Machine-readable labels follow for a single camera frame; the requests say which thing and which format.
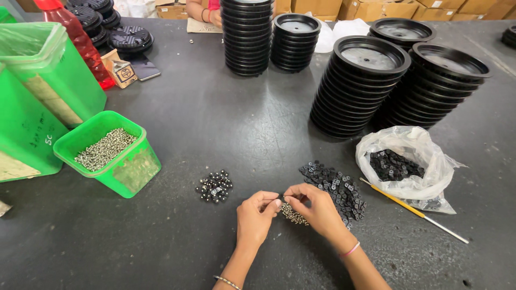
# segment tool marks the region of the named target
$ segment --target hand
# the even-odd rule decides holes
[[[269,232],[272,218],[280,211],[281,200],[275,192],[258,191],[236,209],[236,245],[258,250]]]
[[[284,194],[285,201],[300,213],[320,235],[332,244],[346,236],[352,236],[342,222],[330,195],[306,183],[293,185]],[[312,207],[303,203],[310,200]]]
[[[209,14],[209,21],[218,28],[222,27],[222,18],[220,17],[220,9],[212,10]]]

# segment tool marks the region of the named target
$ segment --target red clothing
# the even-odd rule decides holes
[[[219,0],[209,0],[209,2],[208,2],[208,9],[209,10],[220,9]]]

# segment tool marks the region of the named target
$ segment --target yellow screwdriver handle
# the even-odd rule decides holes
[[[383,191],[380,190],[380,188],[376,187],[374,184],[371,184],[371,187],[374,188],[376,191],[380,192],[381,194],[385,195],[386,197],[394,200],[395,202],[397,202],[399,205],[403,206],[404,208],[410,210],[411,212],[417,214],[418,216],[424,218],[425,215],[423,213],[421,213],[420,211],[416,210],[415,208],[409,206],[408,204],[402,202],[401,200],[391,196],[390,194],[386,194],[384,193]]]

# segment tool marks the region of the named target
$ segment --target stack of black trays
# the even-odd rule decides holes
[[[409,51],[418,42],[434,39],[436,31],[416,20],[384,18],[373,22],[367,35],[385,39]]]
[[[331,137],[359,135],[410,62],[406,51],[386,40],[340,38],[315,93],[310,119]]]
[[[220,0],[225,64],[235,74],[258,76],[269,64],[273,0]]]
[[[91,39],[91,42],[95,47],[100,47],[106,43],[109,38],[109,34],[102,27],[102,15],[88,6],[75,6],[70,9],[70,12],[77,17],[79,22],[83,26],[84,32]]]
[[[72,7],[88,6],[102,14],[102,26],[105,29],[113,29],[120,25],[120,14],[113,9],[114,0],[68,0],[68,3]]]
[[[373,117],[377,128],[429,129],[491,76],[482,61],[445,46],[417,43],[409,54],[410,70]]]
[[[321,23],[308,15],[286,13],[274,18],[270,61],[282,70],[300,72],[312,61]]]
[[[502,42],[506,45],[516,49],[516,25],[509,26],[502,35]]]

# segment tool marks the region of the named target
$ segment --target green bucket of screws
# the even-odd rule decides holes
[[[125,198],[138,193],[161,169],[145,129],[114,111],[100,112],[61,137],[54,154]]]

